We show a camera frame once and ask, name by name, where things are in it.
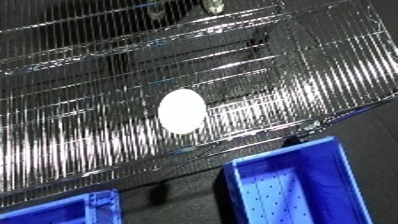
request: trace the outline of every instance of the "chrome wire grid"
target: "chrome wire grid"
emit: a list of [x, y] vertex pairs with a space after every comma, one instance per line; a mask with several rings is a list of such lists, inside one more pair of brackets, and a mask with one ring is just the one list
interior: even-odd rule
[[[397, 92], [395, 45], [368, 1], [203, 1], [0, 0], [2, 206], [221, 164]], [[180, 88], [208, 107], [184, 136], [157, 116]]]

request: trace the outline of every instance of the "white ball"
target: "white ball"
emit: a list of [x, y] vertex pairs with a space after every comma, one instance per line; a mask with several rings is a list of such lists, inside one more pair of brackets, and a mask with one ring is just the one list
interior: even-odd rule
[[189, 134], [198, 129], [206, 117], [206, 103], [195, 91], [179, 89], [167, 94], [160, 102], [162, 126], [174, 134]]

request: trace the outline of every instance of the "blue plastic bin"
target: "blue plastic bin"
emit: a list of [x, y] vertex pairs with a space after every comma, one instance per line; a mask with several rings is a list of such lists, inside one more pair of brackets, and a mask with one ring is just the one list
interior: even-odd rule
[[83, 194], [0, 215], [1, 224], [121, 224], [116, 190]]
[[238, 223], [372, 223], [333, 137], [224, 166]]

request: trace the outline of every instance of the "metal wire shelf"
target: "metal wire shelf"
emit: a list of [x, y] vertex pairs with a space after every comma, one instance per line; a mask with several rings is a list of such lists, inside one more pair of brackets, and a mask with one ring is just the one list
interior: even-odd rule
[[[395, 45], [368, 1], [224, 5], [210, 16], [199, 0], [0, 0], [0, 204], [222, 164], [397, 92]], [[179, 88], [208, 106], [191, 135], [157, 118]]]

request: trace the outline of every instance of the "perforated bin bottom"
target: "perforated bin bottom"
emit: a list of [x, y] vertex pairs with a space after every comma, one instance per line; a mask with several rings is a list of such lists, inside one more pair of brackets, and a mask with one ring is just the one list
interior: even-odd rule
[[236, 159], [224, 171], [238, 223], [371, 223], [335, 138]]
[[121, 224], [116, 190], [82, 194], [0, 214], [1, 224]]

